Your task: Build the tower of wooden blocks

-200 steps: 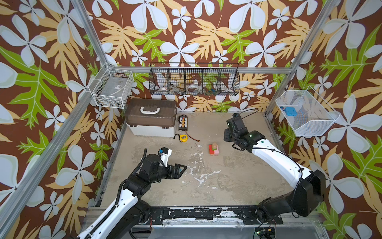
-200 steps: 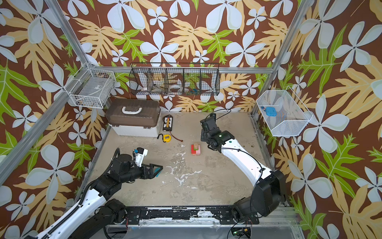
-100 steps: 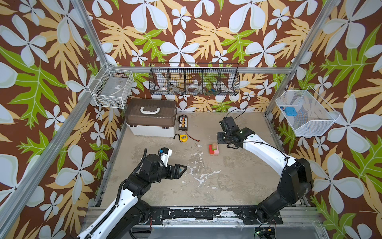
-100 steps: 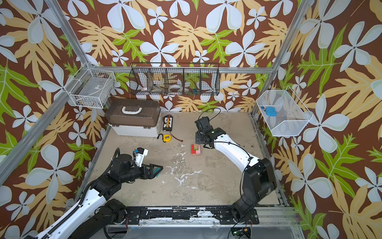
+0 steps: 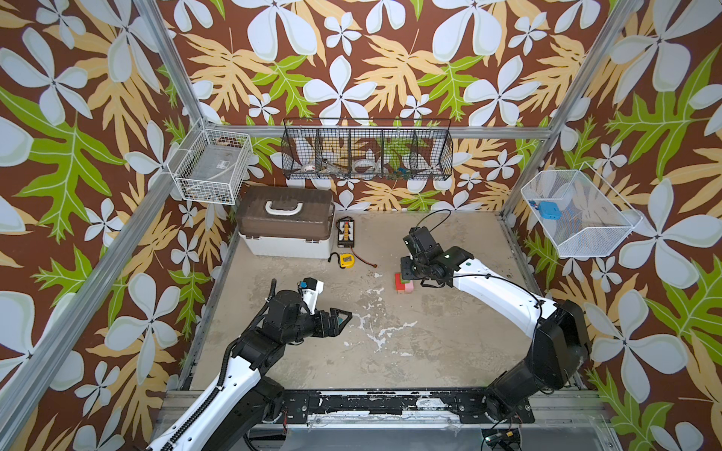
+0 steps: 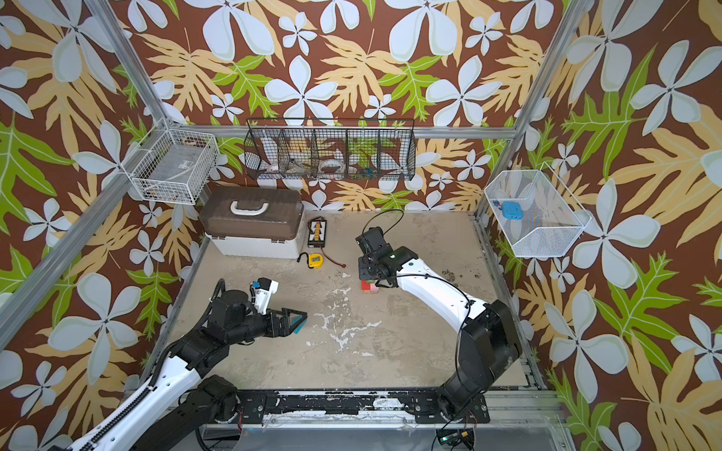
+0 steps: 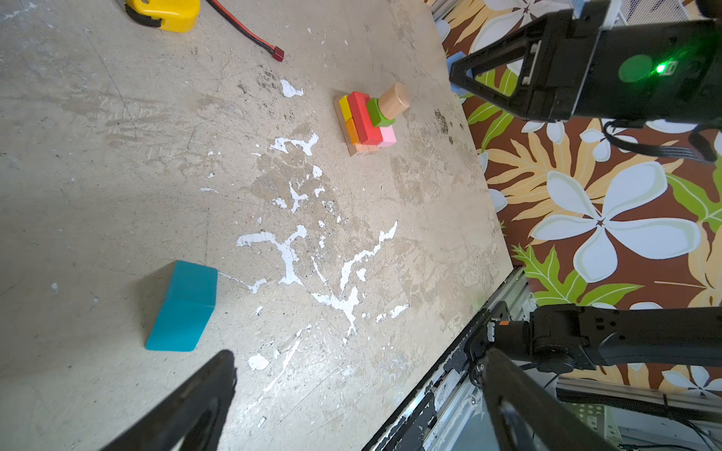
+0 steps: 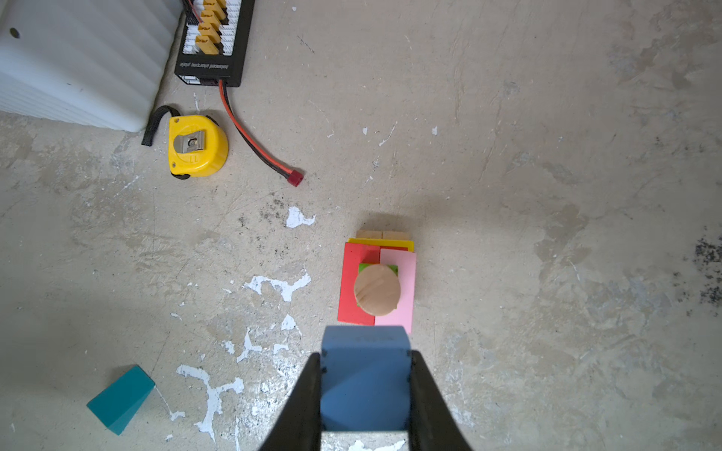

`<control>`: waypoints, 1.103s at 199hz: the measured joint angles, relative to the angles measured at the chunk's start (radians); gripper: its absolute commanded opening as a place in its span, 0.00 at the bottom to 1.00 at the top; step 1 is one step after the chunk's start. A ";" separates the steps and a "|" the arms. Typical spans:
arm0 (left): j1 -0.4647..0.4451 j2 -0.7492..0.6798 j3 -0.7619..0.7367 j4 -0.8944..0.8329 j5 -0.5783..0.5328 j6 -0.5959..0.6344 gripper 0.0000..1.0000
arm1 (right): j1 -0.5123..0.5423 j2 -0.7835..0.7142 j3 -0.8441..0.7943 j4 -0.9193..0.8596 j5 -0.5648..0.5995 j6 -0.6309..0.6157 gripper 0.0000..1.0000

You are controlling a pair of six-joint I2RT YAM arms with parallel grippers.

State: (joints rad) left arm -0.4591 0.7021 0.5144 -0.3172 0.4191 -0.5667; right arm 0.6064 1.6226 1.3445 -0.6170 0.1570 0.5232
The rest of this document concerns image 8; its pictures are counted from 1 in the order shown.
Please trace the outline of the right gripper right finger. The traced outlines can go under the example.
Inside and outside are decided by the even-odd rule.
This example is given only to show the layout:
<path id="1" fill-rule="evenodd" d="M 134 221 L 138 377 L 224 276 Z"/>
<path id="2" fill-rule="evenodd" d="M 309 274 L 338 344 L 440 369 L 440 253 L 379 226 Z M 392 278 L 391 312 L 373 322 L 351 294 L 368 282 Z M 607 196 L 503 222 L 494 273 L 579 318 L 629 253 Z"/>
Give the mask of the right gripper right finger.
<path id="1" fill-rule="evenodd" d="M 419 351 L 411 351 L 410 393 L 410 450 L 472 450 Z"/>

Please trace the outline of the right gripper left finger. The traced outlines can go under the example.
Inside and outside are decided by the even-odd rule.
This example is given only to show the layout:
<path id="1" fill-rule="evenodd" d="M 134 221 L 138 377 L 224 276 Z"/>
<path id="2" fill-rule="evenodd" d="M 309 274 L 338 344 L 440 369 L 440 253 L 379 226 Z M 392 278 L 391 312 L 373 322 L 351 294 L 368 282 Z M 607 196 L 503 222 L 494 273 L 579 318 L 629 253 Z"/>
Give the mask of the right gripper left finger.
<path id="1" fill-rule="evenodd" d="M 321 355 L 312 353 L 276 424 L 259 450 L 319 451 L 322 444 Z"/>

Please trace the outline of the blue block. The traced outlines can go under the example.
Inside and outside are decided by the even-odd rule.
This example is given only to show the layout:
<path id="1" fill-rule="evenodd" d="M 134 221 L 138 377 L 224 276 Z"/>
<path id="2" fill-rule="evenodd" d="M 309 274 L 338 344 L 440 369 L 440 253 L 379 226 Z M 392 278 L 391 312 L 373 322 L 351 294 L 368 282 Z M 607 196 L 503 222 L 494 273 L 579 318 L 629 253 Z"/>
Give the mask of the blue block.
<path id="1" fill-rule="evenodd" d="M 321 351 L 323 430 L 406 430 L 411 366 L 411 343 L 401 326 L 328 326 Z"/>

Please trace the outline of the pink block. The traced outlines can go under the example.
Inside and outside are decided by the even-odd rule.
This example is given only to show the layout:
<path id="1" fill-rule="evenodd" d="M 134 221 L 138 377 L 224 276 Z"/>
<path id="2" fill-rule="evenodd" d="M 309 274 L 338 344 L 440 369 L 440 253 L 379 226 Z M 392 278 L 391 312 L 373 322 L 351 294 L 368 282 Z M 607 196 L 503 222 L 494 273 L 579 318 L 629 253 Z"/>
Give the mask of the pink block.
<path id="1" fill-rule="evenodd" d="M 408 336 L 412 334 L 415 286 L 417 275 L 417 254 L 383 248 L 380 263 L 396 266 L 400 281 L 400 300 L 395 310 L 375 319 L 375 326 L 402 326 Z"/>

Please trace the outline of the round natural wood block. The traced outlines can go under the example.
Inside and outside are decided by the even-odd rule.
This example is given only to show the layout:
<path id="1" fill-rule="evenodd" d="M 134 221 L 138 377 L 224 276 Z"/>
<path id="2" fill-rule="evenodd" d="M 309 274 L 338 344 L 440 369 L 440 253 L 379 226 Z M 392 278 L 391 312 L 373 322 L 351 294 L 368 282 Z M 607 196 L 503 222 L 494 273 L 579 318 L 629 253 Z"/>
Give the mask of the round natural wood block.
<path id="1" fill-rule="evenodd" d="M 400 300 L 399 278 L 387 265 L 370 264 L 358 273 L 353 296 L 364 312 L 375 317 L 388 315 Z"/>

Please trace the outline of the teal wedge block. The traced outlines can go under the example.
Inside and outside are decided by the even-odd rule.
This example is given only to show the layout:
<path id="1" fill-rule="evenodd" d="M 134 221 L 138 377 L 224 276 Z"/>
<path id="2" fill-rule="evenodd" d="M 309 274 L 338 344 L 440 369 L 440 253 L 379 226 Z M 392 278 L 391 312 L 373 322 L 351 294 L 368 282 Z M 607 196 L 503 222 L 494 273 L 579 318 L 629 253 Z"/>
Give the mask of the teal wedge block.
<path id="1" fill-rule="evenodd" d="M 108 430 L 120 435 L 154 388 L 154 380 L 140 366 L 133 366 L 86 407 Z"/>

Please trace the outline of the yellow red striped block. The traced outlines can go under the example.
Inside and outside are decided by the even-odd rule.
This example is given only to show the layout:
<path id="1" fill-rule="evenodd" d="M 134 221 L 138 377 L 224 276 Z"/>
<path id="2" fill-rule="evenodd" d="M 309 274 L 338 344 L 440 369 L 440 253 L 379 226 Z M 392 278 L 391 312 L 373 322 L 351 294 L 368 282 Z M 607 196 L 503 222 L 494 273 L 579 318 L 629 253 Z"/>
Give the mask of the yellow red striped block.
<path id="1" fill-rule="evenodd" d="M 366 239 L 366 238 L 351 238 L 350 244 L 363 244 L 371 246 L 379 246 L 381 248 L 405 250 L 407 252 L 415 251 L 415 243 L 407 240 L 385 240 L 385 239 Z"/>

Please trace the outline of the natural wood plank block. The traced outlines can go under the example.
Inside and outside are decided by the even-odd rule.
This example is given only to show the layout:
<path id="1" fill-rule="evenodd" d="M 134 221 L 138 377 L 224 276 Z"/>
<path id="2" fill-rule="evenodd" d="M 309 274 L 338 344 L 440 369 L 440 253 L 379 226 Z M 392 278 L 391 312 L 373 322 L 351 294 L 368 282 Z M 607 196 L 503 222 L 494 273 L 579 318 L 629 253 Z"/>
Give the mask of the natural wood plank block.
<path id="1" fill-rule="evenodd" d="M 381 238 L 383 238 L 383 232 L 376 230 L 360 229 L 359 231 L 357 231 L 355 238 L 381 240 Z"/>

